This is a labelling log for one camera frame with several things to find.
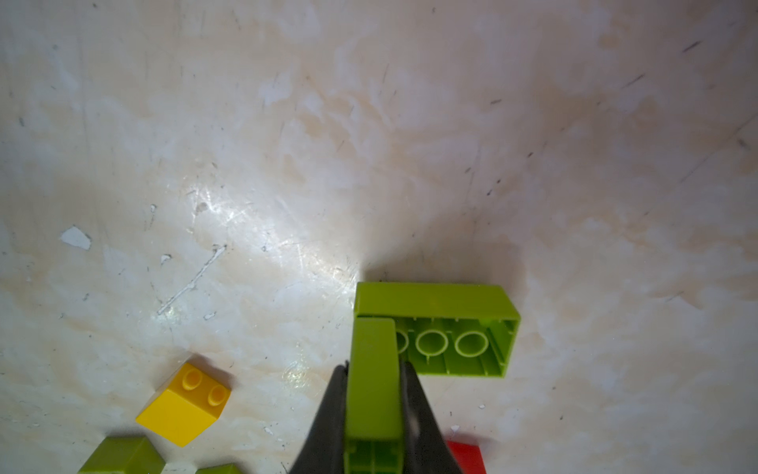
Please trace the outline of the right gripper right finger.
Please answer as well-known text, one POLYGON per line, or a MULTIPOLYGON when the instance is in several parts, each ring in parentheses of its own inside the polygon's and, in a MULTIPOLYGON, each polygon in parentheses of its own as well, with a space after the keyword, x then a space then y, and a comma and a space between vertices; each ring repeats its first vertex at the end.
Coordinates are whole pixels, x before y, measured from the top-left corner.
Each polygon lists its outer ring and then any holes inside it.
POLYGON ((411 363, 400 363, 404 473, 461 474, 411 363))

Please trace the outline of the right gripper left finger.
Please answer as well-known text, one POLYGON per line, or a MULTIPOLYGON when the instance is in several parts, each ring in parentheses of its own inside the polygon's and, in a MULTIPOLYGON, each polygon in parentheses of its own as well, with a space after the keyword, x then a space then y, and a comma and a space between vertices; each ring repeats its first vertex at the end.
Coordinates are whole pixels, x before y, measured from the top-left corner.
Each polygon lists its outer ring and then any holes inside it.
POLYGON ((343 474, 345 472, 345 413, 349 366, 337 365, 308 436, 289 474, 343 474))

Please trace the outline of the small green lego brick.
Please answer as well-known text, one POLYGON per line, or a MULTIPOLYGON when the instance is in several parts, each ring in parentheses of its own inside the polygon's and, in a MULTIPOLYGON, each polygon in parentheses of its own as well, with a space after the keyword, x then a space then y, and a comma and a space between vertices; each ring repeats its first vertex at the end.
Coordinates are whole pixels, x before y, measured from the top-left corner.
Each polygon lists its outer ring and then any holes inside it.
POLYGON ((347 374, 347 473, 401 473, 405 456, 395 322, 357 318, 347 374))

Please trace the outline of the long green lego brick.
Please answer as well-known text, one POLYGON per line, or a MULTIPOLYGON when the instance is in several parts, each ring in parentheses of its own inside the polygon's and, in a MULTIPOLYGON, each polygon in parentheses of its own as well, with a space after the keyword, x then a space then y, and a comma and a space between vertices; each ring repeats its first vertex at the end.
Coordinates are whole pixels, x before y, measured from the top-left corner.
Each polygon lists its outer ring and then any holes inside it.
POLYGON ((419 375, 505 376, 521 321, 488 284, 360 282, 353 313, 391 320, 390 347, 419 375))

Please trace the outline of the yellow lego brick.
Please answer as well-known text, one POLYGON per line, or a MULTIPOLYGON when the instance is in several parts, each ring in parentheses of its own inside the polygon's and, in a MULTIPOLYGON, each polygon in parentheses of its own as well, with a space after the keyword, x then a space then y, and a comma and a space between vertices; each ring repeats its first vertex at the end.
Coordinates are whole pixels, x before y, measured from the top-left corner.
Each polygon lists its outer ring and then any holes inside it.
POLYGON ((185 363, 135 422, 183 448, 220 418, 230 395, 230 388, 192 363, 185 363))

